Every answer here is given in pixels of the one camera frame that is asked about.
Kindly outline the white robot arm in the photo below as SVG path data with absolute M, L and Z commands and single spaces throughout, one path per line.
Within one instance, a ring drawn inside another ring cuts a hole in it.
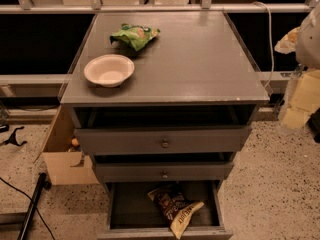
M 289 100 L 285 102 L 281 123 L 289 129 L 302 128 L 320 108 L 320 4 L 300 26 L 296 60 L 308 70 L 287 85 Z

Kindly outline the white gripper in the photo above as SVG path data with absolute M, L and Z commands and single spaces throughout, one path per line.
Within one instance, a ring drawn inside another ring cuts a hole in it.
M 282 124 L 301 129 L 319 108 L 320 70 L 304 73 L 303 67 L 297 67 L 287 84 Z

